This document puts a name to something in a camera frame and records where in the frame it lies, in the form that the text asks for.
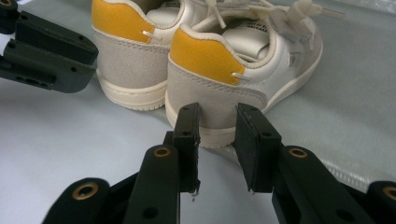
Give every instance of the gray surface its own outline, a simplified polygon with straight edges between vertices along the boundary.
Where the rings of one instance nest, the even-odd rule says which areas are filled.
[[[313,150],[355,187],[396,181],[396,17],[318,2],[347,18],[315,18],[324,39],[322,61],[311,80],[267,117],[286,145]],[[89,0],[26,5],[88,36],[90,7]],[[81,178],[113,185],[134,174],[146,149],[169,130],[163,108],[143,113],[114,105],[96,78],[76,94],[0,79],[0,223],[41,222]],[[276,223],[270,196],[248,193],[235,163],[201,150],[199,164],[202,190],[194,203],[182,195],[181,223]]]

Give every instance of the shoe sole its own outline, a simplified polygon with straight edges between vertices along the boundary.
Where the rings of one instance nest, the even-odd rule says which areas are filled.
[[[318,66],[322,52],[323,46],[321,46],[320,54],[317,60],[304,73],[283,86],[271,98],[271,100],[268,102],[267,107],[262,110],[262,113],[265,113],[266,111],[271,109],[272,106],[276,105],[281,100],[285,99],[292,93],[299,90],[309,80],[309,78],[311,78],[313,72],[315,71],[315,68]],[[167,93],[165,94],[165,109],[166,117],[168,117],[171,125],[175,127],[177,121],[177,112],[170,105]],[[227,129],[207,129],[200,127],[199,132],[201,135],[200,147],[220,148],[226,147],[233,142],[235,136],[235,127]]]
[[[143,89],[127,89],[111,84],[96,70],[105,96],[117,105],[128,109],[147,111],[158,109],[164,104],[167,81]]]

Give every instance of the white sneaker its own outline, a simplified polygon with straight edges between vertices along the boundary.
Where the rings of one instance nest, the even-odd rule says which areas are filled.
[[[194,25],[216,12],[217,2],[206,2],[213,1],[93,0],[97,75],[106,96],[135,110],[162,106],[174,32],[183,22]]]
[[[231,144],[238,103],[264,113],[311,77],[322,40],[307,16],[320,12],[310,0],[292,7],[262,1],[249,10],[221,11],[226,29],[214,16],[192,28],[182,24],[169,54],[165,102],[170,123],[175,125],[183,105],[198,102],[201,146]]]

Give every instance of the shoe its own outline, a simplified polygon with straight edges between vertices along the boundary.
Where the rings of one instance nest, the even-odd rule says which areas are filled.
[[[234,139],[236,106],[262,113],[300,89],[322,54],[317,26],[308,17],[321,7],[300,0],[292,7],[266,1],[248,10],[224,10],[191,27],[177,29],[169,54],[166,116],[198,102],[202,147],[225,147]]]
[[[175,30],[183,22],[194,25],[218,12],[209,10],[218,9],[216,3],[93,0],[92,27],[99,49],[97,76],[107,98],[134,110],[161,107]]]

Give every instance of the yellow suede patch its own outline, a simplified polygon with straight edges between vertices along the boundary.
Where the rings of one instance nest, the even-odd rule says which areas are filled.
[[[107,34],[143,43],[148,43],[150,38],[142,32],[154,31],[154,26],[143,20],[130,6],[103,0],[92,1],[92,25]]]
[[[171,44],[171,59],[179,66],[203,77],[236,85],[245,67],[224,45],[215,40],[198,40],[177,29]]]

